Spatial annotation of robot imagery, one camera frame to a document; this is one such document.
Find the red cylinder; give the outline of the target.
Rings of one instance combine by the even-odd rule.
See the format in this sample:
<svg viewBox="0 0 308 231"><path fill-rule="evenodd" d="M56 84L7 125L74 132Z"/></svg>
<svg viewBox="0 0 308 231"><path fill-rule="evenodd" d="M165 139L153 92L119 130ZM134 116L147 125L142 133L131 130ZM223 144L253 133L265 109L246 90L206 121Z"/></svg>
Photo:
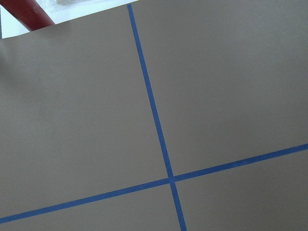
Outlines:
<svg viewBox="0 0 308 231"><path fill-rule="evenodd" d="M0 5L29 31L55 25L35 0L1 0Z"/></svg>

